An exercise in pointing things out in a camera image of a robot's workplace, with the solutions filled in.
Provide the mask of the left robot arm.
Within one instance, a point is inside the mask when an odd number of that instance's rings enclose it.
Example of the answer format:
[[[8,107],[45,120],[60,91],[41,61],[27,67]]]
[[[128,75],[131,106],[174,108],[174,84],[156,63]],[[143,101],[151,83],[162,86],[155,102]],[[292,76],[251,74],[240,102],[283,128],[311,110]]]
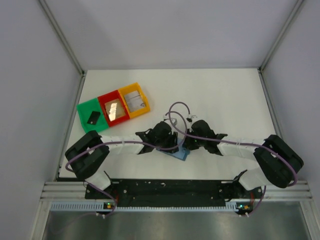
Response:
[[[104,160],[108,156],[147,154],[154,149],[168,153],[179,150],[178,133],[172,131],[165,121],[129,136],[106,136],[91,130],[65,152],[65,168],[73,172],[78,180],[94,185],[97,194],[106,199],[113,194],[114,187],[102,169]]]

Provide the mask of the black credit card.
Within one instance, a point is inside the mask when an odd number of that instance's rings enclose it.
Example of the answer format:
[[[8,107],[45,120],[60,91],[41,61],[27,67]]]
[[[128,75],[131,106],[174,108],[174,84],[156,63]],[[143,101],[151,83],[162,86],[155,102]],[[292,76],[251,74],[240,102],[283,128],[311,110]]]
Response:
[[[100,115],[101,113],[99,111],[92,111],[87,120],[87,124],[96,125],[100,118]]]

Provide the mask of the blue leather card holder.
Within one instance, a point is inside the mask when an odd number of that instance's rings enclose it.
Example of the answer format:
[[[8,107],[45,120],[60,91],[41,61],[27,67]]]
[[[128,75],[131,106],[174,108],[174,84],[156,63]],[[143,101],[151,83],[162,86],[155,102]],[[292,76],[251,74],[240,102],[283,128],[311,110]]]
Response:
[[[177,138],[176,142],[173,142],[172,146],[168,145],[168,146],[163,146],[162,148],[172,148],[175,147],[172,150],[160,150],[159,148],[157,148],[156,150],[159,152],[162,152],[170,157],[176,158],[178,160],[181,161],[185,161],[188,157],[188,155],[190,154],[190,150],[186,149],[185,147],[183,147],[182,145],[179,145],[177,147],[178,144],[180,144],[182,142],[181,138]]]

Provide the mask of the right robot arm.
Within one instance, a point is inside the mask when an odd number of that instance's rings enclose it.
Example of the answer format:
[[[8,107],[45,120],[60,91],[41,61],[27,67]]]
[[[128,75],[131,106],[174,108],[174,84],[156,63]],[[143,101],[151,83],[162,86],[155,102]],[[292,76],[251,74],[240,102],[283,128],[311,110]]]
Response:
[[[297,174],[304,166],[302,158],[278,135],[235,138],[226,133],[216,134],[204,120],[191,125],[182,146],[189,151],[204,148],[210,154],[256,162],[257,168],[243,170],[234,178],[233,192],[239,198],[245,198],[257,187],[291,187],[297,183]]]

